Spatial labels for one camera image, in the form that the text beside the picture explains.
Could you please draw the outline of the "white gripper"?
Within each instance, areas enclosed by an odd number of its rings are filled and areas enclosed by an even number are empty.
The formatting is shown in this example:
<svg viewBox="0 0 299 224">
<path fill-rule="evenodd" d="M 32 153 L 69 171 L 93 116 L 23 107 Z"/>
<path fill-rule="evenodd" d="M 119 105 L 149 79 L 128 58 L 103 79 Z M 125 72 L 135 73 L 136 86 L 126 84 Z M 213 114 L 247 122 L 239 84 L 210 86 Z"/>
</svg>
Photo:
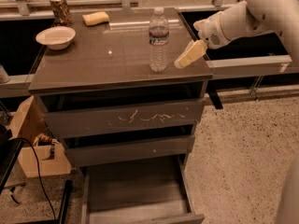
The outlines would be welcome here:
<svg viewBox="0 0 299 224">
<path fill-rule="evenodd" d="M 224 12 L 220 11 L 193 24 L 194 29 L 198 31 L 199 37 L 204 41 L 191 41 L 175 60 L 174 66 L 176 68 L 184 68 L 202 58 L 206 54 L 207 47 L 220 49 L 231 42 L 222 29 L 221 17 L 223 15 Z"/>
</svg>

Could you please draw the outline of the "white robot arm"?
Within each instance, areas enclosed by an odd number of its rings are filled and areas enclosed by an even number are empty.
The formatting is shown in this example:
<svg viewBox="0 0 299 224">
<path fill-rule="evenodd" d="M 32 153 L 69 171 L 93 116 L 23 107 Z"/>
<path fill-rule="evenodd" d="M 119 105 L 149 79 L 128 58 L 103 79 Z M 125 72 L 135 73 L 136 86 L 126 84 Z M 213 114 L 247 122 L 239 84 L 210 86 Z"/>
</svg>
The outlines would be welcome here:
<svg viewBox="0 0 299 224">
<path fill-rule="evenodd" d="M 244 0 L 210 21 L 223 43 L 270 29 L 298 59 L 297 0 Z M 187 177 L 202 224 L 299 224 L 297 101 L 207 108 L 195 134 Z"/>
</svg>

